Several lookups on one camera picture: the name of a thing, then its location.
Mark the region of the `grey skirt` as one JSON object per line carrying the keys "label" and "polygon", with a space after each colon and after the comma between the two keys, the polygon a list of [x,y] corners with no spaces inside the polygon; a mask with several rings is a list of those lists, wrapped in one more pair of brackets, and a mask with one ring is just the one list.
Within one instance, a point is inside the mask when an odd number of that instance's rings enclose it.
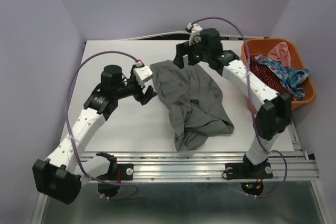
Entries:
{"label": "grey skirt", "polygon": [[211,136],[233,133],[234,125],[222,105],[223,93],[201,66],[180,69],[167,60],[150,68],[157,96],[169,111],[177,151],[196,150]]}

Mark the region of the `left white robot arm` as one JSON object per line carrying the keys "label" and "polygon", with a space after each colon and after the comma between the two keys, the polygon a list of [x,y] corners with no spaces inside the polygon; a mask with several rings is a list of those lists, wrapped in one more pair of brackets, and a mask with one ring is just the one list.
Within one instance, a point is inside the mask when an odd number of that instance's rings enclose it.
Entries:
{"label": "left white robot arm", "polygon": [[117,108],[118,101],[134,97],[142,105],[156,96],[152,86],[145,83],[152,79],[149,66],[138,62],[133,65],[130,77],[125,78],[117,65],[105,66],[101,81],[83,105],[79,117],[66,137],[44,160],[33,164],[33,176],[37,191],[64,204],[72,203],[86,183],[95,180],[107,184],[115,196],[122,179],[131,180],[132,165],[118,167],[117,158],[106,152],[98,152],[91,160],[81,163],[84,152],[95,133]]}

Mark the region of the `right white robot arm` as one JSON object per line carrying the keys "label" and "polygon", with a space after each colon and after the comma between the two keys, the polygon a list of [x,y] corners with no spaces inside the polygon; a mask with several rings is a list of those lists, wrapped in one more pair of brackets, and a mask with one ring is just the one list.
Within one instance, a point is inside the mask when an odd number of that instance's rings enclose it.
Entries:
{"label": "right white robot arm", "polygon": [[278,135],[290,124],[291,97],[267,86],[248,70],[238,55],[223,49],[216,29],[189,24],[186,31],[190,37],[176,46],[174,64],[182,69],[199,62],[208,63],[211,69],[237,87],[257,111],[253,114],[255,138],[241,165],[243,174],[253,177],[260,172]]}

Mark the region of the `orange plastic bin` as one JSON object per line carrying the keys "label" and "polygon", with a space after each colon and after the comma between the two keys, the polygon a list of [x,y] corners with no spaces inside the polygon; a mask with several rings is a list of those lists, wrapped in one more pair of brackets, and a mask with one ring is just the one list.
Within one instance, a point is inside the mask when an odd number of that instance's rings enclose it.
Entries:
{"label": "orange plastic bin", "polygon": [[[250,39],[242,45],[242,52],[241,52],[240,58],[244,63],[250,64],[250,58],[259,56],[259,55],[267,56],[267,54],[273,49],[273,47],[276,46],[280,42],[286,42],[288,45],[288,49],[291,55],[291,67],[306,69],[299,55],[299,52],[294,46],[294,44],[285,39],[270,39],[270,38]],[[298,107],[302,105],[305,105],[311,102],[315,97],[315,89],[313,87],[313,84],[309,76],[300,86],[305,88],[306,96],[303,100],[300,100],[300,101],[292,100],[293,110],[297,109]]]}

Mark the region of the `red dotted skirt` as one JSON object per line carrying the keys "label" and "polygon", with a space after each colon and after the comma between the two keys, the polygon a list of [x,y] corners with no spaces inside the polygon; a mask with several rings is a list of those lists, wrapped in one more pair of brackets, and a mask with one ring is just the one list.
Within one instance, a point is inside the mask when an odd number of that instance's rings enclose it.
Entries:
{"label": "red dotted skirt", "polygon": [[286,93],[281,80],[265,65],[260,64],[255,57],[250,58],[250,71],[264,84],[274,89],[278,93]]}

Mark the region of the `pink garment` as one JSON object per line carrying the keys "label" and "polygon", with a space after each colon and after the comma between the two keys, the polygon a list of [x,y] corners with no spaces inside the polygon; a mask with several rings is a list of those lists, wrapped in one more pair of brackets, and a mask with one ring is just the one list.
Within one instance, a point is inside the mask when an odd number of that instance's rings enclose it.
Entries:
{"label": "pink garment", "polygon": [[291,55],[286,42],[280,42],[267,54],[267,57],[280,62],[283,67],[291,66]]}

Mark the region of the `blue floral skirt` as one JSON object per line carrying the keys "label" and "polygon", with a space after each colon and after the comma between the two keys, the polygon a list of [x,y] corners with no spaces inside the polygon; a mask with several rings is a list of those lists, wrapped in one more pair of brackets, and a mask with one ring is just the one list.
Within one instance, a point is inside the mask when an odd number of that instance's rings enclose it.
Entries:
{"label": "blue floral skirt", "polygon": [[305,98],[305,88],[300,85],[308,78],[308,69],[283,67],[280,62],[264,55],[255,56],[255,59],[260,64],[267,66],[281,80],[287,91],[286,93],[291,96],[293,101],[300,101]]}

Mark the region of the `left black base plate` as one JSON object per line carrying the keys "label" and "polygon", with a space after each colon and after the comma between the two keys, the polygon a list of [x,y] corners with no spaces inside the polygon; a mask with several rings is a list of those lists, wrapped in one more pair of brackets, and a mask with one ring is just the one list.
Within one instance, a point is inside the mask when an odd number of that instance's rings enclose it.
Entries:
{"label": "left black base plate", "polygon": [[106,171],[99,172],[95,175],[100,180],[109,181],[131,181],[133,180],[134,165],[126,164],[110,164]]}

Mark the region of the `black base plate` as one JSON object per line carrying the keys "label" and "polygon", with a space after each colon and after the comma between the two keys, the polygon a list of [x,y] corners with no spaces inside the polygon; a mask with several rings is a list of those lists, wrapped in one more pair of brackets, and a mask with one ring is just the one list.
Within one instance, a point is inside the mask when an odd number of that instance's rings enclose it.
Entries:
{"label": "black base plate", "polygon": [[222,177],[226,180],[240,179],[272,179],[273,173],[269,162],[257,166],[247,163],[227,163],[222,172]]}
{"label": "black base plate", "polygon": [[95,175],[100,180],[109,181],[131,181],[133,180],[134,165],[126,164],[110,164],[106,171],[99,172]]}

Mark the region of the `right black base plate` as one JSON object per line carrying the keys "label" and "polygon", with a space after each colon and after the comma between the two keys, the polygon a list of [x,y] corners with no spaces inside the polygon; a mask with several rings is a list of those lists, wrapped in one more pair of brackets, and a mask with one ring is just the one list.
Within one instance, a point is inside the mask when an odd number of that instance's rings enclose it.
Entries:
{"label": "right black base plate", "polygon": [[240,179],[272,179],[273,173],[269,162],[257,166],[247,163],[227,163],[222,172],[222,177],[226,180]]}

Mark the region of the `aluminium rail frame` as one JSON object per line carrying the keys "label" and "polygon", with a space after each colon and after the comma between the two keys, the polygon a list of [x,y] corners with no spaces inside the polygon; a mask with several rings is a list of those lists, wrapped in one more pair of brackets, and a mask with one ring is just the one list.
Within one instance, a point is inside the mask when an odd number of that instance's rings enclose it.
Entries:
{"label": "aluminium rail frame", "polygon": [[247,195],[243,180],[226,180],[227,163],[241,163],[253,133],[248,123],[231,136],[208,140],[206,151],[173,151],[165,120],[138,124],[107,122],[81,156],[83,163],[106,151],[118,164],[134,165],[130,188],[106,198],[100,185],[84,185],[71,204],[39,195],[33,223],[332,223],[317,162],[302,149],[294,124],[281,134],[269,163],[273,178],[260,198]]}

